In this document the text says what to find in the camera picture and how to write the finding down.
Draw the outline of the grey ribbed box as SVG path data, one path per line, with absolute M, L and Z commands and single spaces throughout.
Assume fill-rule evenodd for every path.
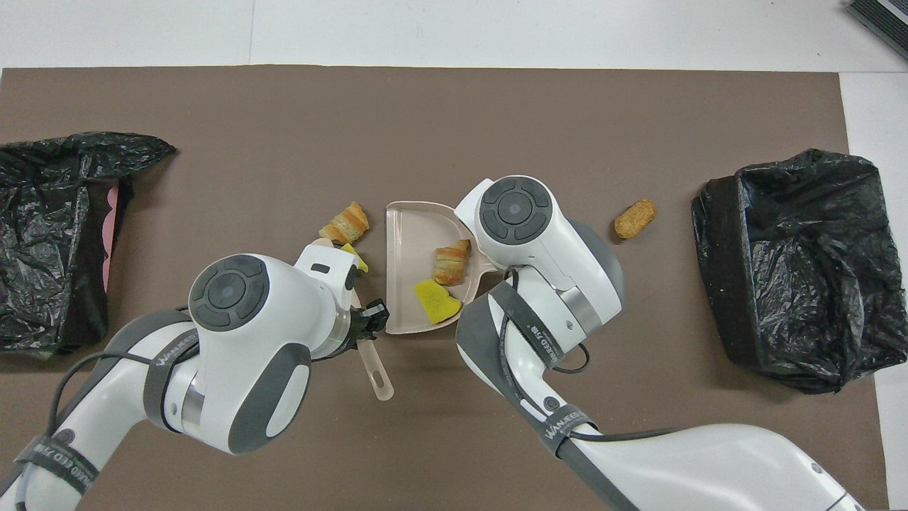
M 908 61 L 908 0 L 848 0 L 844 9 Z

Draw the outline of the striped orange croissant piece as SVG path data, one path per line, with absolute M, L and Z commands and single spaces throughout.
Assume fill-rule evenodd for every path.
M 353 245 L 370 230 L 367 214 L 357 202 L 351 202 L 343 211 L 318 230 L 320 237 L 338 245 Z
M 464 278 L 470 250 L 471 242 L 468 239 L 458 240 L 454 245 L 438 247 L 435 250 L 433 281 L 444 287 L 460 284 Z

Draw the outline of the brown table mat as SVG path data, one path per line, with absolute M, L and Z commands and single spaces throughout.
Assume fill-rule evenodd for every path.
M 364 301 L 384 294 L 384 209 L 456 206 L 523 174 L 613 246 L 627 307 L 578 375 L 547 379 L 607 432 L 744 423 L 797 443 L 866 507 L 886 509 L 875 379 L 804 395 L 724 355 L 695 255 L 691 201 L 710 179 L 809 148 L 846 154 L 840 80 L 813 72 L 181 67 L 7 69 L 0 143 L 85 131 L 176 146 L 143 172 L 111 259 L 110 328 L 185 301 L 232 253 L 294 262 L 350 202 Z M 632 239 L 614 220 L 658 215 Z M 396 390 L 360 357 L 317 363 L 297 419 L 229 456 L 133 428 L 79 511 L 602 511 L 603 502 L 467 368 L 453 328 L 377 342 Z

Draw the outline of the brown peanut shaped toy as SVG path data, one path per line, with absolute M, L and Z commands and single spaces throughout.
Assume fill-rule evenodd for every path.
M 616 235 L 621 240 L 637 237 L 658 215 L 658 208 L 649 199 L 640 199 L 627 207 L 614 220 Z

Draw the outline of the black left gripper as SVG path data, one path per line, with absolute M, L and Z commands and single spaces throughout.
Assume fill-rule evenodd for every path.
M 375 299 L 365 307 L 353 308 L 350 313 L 349 330 L 343 342 L 334 350 L 334 357 L 350 350 L 358 350 L 360 341 L 372 341 L 373 334 L 385 330 L 390 317 L 383 299 Z

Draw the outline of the yellow sponge piece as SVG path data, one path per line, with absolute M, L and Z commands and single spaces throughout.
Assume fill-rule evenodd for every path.
M 344 243 L 344 245 L 342 245 L 340 249 L 354 256 L 355 265 L 357 266 L 358 271 L 363 272 L 363 274 L 367 274 L 369 272 L 369 266 L 359 254 L 359 252 L 357 252 L 357 250 L 354 249 L 354 247 L 350 243 Z
M 447 288 L 442 287 L 434 280 L 418 282 L 413 287 L 413 292 L 421 304 L 422 310 L 429 320 L 429 324 L 442 324 L 457 317 L 463 310 L 463 302 L 450 294 Z

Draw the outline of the beige plastic dustpan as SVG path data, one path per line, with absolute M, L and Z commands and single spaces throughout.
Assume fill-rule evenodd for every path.
M 386 208 L 386 303 L 390 334 L 419 334 L 456 324 L 460 313 L 431 322 L 413 291 L 433 274 L 437 249 L 460 240 L 471 243 L 463 279 L 448 294 L 467 305 L 479 294 L 483 275 L 497 271 L 452 207 L 434 202 L 398 201 Z

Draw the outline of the black bag lined trash bin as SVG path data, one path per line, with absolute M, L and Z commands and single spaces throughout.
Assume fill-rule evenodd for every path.
M 876 166 L 809 149 L 708 181 L 695 255 L 724 353 L 807 395 L 908 362 L 901 262 Z
M 176 153 L 139 133 L 0 143 L 0 355 L 45 358 L 104 339 L 110 191 Z

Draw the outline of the beige hand brush black bristles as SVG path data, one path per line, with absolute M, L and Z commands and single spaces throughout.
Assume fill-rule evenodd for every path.
M 319 299 L 315 313 L 316 342 L 312 357 L 314 361 L 327 361 L 334 357 L 334 350 L 340 346 L 349 330 L 350 311 L 367 304 L 361 302 L 355 290 L 361 272 L 355 265 L 353 255 L 324 237 L 319 237 L 307 246 L 298 262 L 305 274 L 314 279 Z M 373 334 L 372 341 L 360 341 L 359 349 L 351 351 L 359 353 L 376 398 L 388 401 L 394 395 L 394 388 L 375 346 L 380 333 L 382 332 Z

